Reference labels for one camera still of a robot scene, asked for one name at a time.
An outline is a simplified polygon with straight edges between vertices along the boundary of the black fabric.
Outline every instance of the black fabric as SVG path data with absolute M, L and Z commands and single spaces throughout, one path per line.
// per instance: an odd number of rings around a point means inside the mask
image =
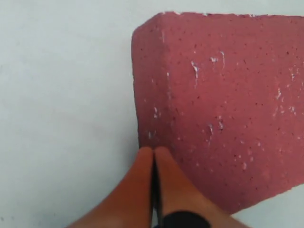
M 177 211 L 162 219 L 162 228 L 211 228 L 203 217 L 188 211 Z

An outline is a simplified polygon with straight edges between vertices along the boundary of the white floor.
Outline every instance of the white floor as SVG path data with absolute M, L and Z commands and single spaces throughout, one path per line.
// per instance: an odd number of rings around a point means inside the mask
M 302 0 L 1 0 L 0 227 L 64 227 L 137 150 L 132 31 L 164 10 L 303 15 Z M 235 216 L 302 228 L 304 186 Z

